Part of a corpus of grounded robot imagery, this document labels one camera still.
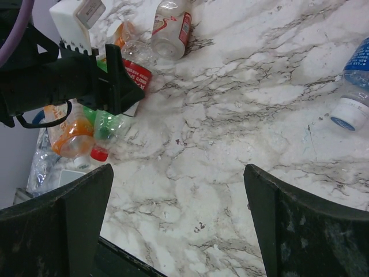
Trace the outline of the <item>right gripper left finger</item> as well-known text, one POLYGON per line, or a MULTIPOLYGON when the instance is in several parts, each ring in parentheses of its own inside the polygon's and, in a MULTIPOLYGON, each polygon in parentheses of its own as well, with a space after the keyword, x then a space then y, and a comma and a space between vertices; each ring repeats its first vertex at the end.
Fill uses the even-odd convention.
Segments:
POLYGON ((89 276, 113 182, 109 164, 1 210, 1 276, 89 276))

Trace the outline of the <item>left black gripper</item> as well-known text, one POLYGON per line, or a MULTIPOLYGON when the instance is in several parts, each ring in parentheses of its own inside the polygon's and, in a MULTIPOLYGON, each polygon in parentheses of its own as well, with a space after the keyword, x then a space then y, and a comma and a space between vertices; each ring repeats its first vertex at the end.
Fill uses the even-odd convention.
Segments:
POLYGON ((17 118, 23 127, 33 127, 23 113, 66 103, 70 114, 71 99, 113 115, 126 112, 144 98, 144 90, 128 75, 121 49, 106 44, 105 50, 106 72, 96 65, 97 48, 79 53, 63 43, 62 58, 54 62, 1 72, 1 122, 14 127, 17 118))

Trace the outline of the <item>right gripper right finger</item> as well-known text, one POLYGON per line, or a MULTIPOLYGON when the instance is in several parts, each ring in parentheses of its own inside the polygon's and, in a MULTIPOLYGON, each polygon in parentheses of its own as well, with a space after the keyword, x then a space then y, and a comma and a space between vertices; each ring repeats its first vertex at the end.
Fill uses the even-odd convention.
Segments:
POLYGON ((368 276, 368 212, 244 170, 267 276, 368 276))

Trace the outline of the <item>red cap clear bottle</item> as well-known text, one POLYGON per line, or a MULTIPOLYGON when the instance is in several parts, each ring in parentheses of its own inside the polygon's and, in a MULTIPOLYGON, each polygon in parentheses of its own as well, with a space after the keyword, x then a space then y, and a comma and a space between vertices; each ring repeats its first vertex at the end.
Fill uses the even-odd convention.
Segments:
POLYGON ((190 1, 161 1, 151 36, 154 53, 172 61, 181 59, 189 41, 191 22, 190 1))

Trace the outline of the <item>small blue label bottle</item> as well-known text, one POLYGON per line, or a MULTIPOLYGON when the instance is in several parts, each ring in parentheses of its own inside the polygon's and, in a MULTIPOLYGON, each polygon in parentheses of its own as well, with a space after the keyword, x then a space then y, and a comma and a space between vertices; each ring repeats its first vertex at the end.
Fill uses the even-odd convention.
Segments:
POLYGON ((336 125, 355 132, 368 122, 368 39, 364 39, 342 71, 343 95, 330 113, 336 125))

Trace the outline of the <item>red label clear bottle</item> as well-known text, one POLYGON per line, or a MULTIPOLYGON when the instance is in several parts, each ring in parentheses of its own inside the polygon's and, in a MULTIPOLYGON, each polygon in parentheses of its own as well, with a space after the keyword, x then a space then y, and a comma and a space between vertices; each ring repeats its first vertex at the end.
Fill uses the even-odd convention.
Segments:
POLYGON ((123 64, 130 78, 138 85, 144 92, 140 100, 136 101, 130 108, 123 114, 128 117, 134 117, 136 114, 137 107, 142 99, 146 96, 146 91, 149 87, 149 83, 152 79, 152 72, 147 68, 133 62, 124 59, 123 64))

